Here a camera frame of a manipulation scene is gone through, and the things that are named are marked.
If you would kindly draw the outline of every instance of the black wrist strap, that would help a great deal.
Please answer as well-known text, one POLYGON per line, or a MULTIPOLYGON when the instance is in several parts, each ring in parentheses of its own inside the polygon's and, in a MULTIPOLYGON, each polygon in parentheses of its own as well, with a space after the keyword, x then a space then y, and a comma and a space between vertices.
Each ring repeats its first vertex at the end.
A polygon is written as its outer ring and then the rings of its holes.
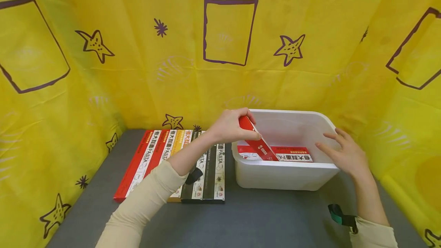
POLYGON ((187 185, 191 185, 193 183, 195 183, 195 181, 197 181, 198 178, 200 178, 203 175, 203 172, 198 169, 195 168, 194 170, 192 170, 187 177, 187 180, 185 181, 185 184, 187 185))
POLYGON ((348 226, 354 234, 358 233, 356 217, 354 215, 343 214, 343 211, 338 204, 328 205, 328 210, 330 211, 333 221, 337 222, 340 225, 348 226))

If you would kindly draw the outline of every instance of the green wrist strap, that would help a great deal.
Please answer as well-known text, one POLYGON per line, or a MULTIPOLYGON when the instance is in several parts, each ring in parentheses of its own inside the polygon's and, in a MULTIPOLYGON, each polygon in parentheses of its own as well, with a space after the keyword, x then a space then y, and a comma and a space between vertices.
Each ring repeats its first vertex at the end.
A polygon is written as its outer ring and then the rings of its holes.
POLYGON ((358 233, 356 217, 354 215, 343 214, 343 211, 338 204, 328 205, 328 210, 330 211, 333 221, 337 222, 340 225, 348 226, 354 234, 358 233))

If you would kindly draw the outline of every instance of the red pasta box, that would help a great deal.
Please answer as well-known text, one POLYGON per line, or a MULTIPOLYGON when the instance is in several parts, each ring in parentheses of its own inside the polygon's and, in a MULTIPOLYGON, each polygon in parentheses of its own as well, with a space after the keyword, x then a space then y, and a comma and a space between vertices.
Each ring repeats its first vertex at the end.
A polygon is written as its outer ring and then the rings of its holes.
MULTIPOLYGON (((254 124, 250 121, 247 116, 242 116, 239 118, 239 126, 243 129, 252 130, 258 132, 254 127, 254 124)), ((271 147, 266 143, 263 137, 258 141, 253 140, 245 140, 250 147, 252 147, 256 153, 262 158, 262 160, 266 161, 279 161, 276 157, 276 154, 273 152, 271 147)))
MULTIPOLYGON (((279 161, 314 162, 306 147, 271 147, 279 161)), ((237 146, 240 156, 248 160, 262 160, 250 146, 237 146)))

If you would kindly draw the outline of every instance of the yellow fabric backdrop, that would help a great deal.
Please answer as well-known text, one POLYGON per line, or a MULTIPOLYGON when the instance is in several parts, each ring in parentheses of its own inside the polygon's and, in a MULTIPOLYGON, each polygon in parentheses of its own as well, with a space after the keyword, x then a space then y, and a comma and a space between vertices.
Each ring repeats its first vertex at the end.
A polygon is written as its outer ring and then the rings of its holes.
POLYGON ((441 0, 0 0, 0 239, 44 247, 126 128, 206 128, 247 106, 346 128, 438 245, 439 11, 441 0))

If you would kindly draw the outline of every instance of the gray table surface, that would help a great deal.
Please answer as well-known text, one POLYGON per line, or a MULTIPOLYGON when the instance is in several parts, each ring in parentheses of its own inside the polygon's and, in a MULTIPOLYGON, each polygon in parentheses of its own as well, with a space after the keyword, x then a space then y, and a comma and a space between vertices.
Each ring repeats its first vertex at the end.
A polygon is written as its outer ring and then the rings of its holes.
MULTIPOLYGON (((125 132, 70 210, 47 248, 95 247, 118 204, 113 194, 142 139, 144 130, 125 132)), ((340 172, 320 190, 244 189, 235 181, 227 147, 224 205, 164 205, 146 226, 140 247, 351 247, 348 229, 331 220, 328 204, 356 213, 348 176, 340 172)), ((400 248, 427 247, 389 195, 380 187, 389 222, 400 248)))

